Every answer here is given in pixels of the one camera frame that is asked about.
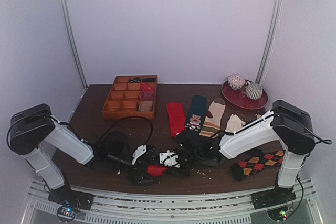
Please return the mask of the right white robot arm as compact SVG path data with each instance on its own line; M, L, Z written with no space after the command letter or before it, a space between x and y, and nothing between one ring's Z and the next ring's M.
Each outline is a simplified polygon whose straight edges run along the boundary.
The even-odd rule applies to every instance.
M235 131L196 133L195 125L178 134L179 148L159 154L159 163L176 170L196 164L217 166L221 159L233 159L255 151L251 158L231 166L233 177L242 181L273 166L280 168L276 187L269 192L272 203L289 196L305 158L315 148L310 115L283 100L272 109Z

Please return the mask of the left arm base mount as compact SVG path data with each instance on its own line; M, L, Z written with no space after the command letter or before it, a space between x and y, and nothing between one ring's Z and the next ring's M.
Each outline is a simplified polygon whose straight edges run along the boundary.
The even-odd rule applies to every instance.
M57 195L49 192L48 200L60 204L56 210L56 217L64 223L73 221L81 210L90 210L93 203L93 194L73 191L70 195Z

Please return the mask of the red sock with beige toe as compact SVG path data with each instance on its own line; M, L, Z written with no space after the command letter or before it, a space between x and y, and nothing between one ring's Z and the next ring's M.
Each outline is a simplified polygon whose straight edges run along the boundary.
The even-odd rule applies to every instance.
M147 173L150 174L153 177L162 176L161 169L160 169L161 167L166 167L166 166L150 165L150 166L147 167Z

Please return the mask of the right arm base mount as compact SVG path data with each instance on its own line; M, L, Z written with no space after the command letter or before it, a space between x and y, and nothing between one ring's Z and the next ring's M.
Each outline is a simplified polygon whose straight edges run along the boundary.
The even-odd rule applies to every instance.
M267 209L267 215L273 221L285 221L289 215L289 202L296 199L296 194L291 188L275 186L273 189L251 194L254 209Z

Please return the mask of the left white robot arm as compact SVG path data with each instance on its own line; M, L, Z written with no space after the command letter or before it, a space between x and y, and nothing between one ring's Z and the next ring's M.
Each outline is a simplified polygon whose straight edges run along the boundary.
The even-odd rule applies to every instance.
M7 146L26 160L64 205L71 205L75 201L75 192L71 190L66 175L43 150L43 142L51 144L83 166L95 162L112 162L118 167L127 167L129 180L134 185L154 182L152 175L135 165L147 152L147 144L140 145L134 151L132 161L128 162L125 160L130 150L127 136L120 131L113 131L111 127L91 144L80 138L68 123L56 119L45 103L14 114L10 122L6 135Z

